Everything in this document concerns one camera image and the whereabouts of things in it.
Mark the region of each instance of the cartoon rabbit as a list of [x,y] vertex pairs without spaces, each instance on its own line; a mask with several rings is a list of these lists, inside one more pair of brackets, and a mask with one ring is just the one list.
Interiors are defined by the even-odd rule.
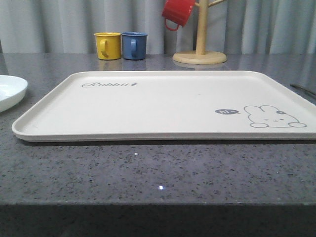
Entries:
[[306,127],[306,124],[300,123],[295,117],[271,105],[245,106],[244,110],[249,114],[252,127]]

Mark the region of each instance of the white plate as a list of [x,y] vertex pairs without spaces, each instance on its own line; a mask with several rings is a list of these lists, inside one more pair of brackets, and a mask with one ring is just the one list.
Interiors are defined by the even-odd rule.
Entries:
[[19,103],[25,96],[26,80],[7,75],[0,75],[0,112]]
[[315,139],[316,106],[256,72],[83,72],[12,130],[34,142]]

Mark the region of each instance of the gray countertop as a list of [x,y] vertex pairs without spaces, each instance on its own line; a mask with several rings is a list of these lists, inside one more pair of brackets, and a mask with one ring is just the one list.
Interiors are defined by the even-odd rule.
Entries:
[[250,70],[316,90],[315,55],[228,55],[221,65],[171,56],[101,61],[95,54],[0,54],[0,74],[26,79],[25,98],[0,113],[0,204],[315,204],[316,141],[28,143],[12,123],[73,73]]

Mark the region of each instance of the wooden mug stand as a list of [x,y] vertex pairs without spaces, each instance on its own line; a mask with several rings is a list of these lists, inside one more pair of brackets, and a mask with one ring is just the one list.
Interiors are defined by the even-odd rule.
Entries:
[[205,50],[208,8],[223,1],[225,0],[216,0],[209,3],[208,0],[199,0],[199,3],[195,3],[195,5],[199,7],[197,48],[195,51],[183,51],[175,53],[172,58],[174,61],[189,64],[217,64],[223,63],[227,60],[227,57],[224,53]]

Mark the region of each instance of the gray curtain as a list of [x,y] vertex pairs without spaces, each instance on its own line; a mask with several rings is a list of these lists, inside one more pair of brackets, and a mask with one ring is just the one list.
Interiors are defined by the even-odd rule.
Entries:
[[[95,32],[148,33],[148,54],[195,48],[198,9],[177,32],[165,0],[0,0],[3,53],[93,53]],[[227,0],[209,9],[207,50],[315,53],[316,0]]]

